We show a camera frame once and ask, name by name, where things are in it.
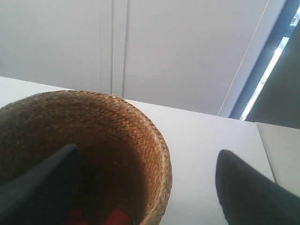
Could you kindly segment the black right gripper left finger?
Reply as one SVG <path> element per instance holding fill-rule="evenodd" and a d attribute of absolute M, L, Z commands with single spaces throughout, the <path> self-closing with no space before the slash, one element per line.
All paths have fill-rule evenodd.
<path fill-rule="evenodd" d="M 61 225 L 81 179 L 79 150 L 66 145 L 0 188 L 2 225 Z"/>

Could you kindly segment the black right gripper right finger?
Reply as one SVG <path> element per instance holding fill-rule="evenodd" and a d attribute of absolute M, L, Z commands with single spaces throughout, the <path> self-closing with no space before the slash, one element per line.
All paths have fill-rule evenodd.
<path fill-rule="evenodd" d="M 300 198 L 229 150 L 217 157 L 215 185 L 230 225 L 298 225 Z"/>

